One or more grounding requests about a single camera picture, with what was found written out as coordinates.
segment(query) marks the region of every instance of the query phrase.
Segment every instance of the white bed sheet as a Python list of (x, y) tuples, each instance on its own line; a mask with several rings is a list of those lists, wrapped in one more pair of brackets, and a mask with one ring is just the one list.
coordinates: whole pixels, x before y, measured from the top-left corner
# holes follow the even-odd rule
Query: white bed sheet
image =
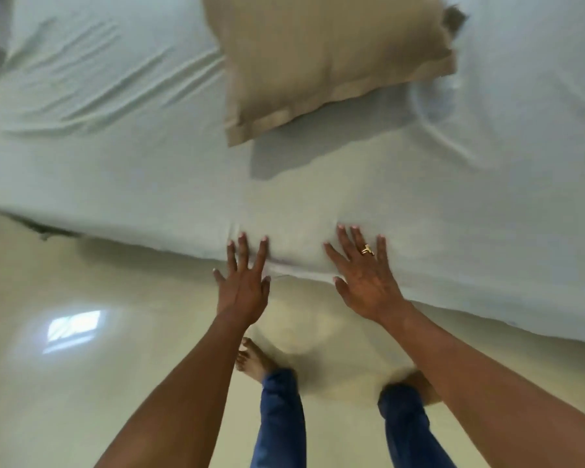
[(387, 235), (407, 298), (585, 341), (585, 0), (459, 0), (459, 72), (228, 149), (199, 0), (16, 0), (0, 210), (331, 280), (337, 222)]

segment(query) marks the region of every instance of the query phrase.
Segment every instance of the person's left arm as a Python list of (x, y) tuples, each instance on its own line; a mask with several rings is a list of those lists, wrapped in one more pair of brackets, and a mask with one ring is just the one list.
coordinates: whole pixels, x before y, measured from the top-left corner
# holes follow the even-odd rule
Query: person's left arm
[(227, 248), (228, 276), (217, 270), (217, 315), (210, 328), (129, 418), (96, 468), (206, 468), (215, 449), (234, 362), (245, 330), (265, 310), (266, 237), (250, 269), (247, 237)]

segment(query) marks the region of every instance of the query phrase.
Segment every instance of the tile floor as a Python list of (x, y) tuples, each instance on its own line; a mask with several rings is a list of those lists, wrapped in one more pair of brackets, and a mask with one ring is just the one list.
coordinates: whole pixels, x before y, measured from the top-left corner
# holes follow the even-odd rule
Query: tile floor
[[(208, 327), (212, 267), (106, 241), (44, 243), (0, 217), (0, 468), (93, 466)], [(425, 312), (585, 411), (585, 344)], [(331, 286), (291, 278), (274, 281), (255, 327), (254, 338), (300, 372), (308, 466), (389, 467), (375, 399), (410, 366), (399, 347), (345, 308)], [(211, 467), (248, 466), (259, 395), (254, 381), (234, 375)], [(485, 466), (446, 407), (429, 413), (457, 466)]]

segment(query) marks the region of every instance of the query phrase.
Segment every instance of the brown pillow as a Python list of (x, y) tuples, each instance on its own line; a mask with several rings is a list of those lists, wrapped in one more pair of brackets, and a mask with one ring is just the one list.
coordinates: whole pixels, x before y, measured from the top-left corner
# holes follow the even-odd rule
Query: brown pillow
[(229, 146), (330, 101), (455, 71), (441, 0), (203, 0)]

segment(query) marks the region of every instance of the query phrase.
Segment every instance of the gold ring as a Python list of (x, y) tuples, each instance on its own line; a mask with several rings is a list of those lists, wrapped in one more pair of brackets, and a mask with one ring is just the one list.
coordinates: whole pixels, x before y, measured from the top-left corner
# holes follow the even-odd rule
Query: gold ring
[(371, 256), (375, 256), (375, 253), (371, 250), (370, 246), (367, 244), (364, 246), (364, 249), (361, 251), (362, 256), (365, 254), (370, 254)]

